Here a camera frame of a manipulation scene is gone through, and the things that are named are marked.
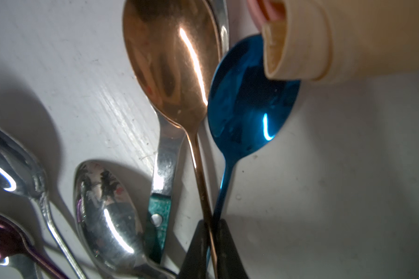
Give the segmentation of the blue spoon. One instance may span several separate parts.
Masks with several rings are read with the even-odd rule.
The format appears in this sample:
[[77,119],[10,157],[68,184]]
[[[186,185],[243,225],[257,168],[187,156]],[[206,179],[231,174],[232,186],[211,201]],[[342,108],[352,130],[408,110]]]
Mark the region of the blue spoon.
[[277,136],[299,93],[299,80],[266,78],[263,51],[261,35],[242,39],[222,58],[211,83],[208,125],[225,159],[213,224],[221,219],[235,165]]

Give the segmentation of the peach cloth napkin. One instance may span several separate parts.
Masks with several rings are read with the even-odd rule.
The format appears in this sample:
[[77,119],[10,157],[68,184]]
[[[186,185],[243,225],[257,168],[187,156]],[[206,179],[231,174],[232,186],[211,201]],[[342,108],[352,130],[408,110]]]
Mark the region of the peach cloth napkin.
[[271,80],[419,71],[419,1],[248,1]]

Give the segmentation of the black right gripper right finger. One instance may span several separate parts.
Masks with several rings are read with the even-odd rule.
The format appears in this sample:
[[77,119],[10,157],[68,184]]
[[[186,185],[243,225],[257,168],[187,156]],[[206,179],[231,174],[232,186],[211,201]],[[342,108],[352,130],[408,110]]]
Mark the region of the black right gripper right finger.
[[221,219],[215,234],[215,248],[218,256],[217,272],[219,279],[249,279],[226,220]]

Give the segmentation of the gold spoon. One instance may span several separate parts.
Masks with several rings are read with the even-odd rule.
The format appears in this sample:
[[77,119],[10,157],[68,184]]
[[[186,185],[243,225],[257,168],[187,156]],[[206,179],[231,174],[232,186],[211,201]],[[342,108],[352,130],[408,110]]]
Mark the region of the gold spoon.
[[222,54],[213,12],[207,1],[127,1],[122,22],[128,57],[145,95],[187,135],[209,251],[216,262],[213,215],[198,138]]

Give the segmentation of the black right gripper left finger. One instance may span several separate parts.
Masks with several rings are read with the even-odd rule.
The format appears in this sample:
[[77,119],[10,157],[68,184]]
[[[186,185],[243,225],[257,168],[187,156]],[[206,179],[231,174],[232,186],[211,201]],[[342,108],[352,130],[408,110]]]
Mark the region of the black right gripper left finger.
[[206,279],[209,236],[204,220],[200,220],[185,256],[178,279]]

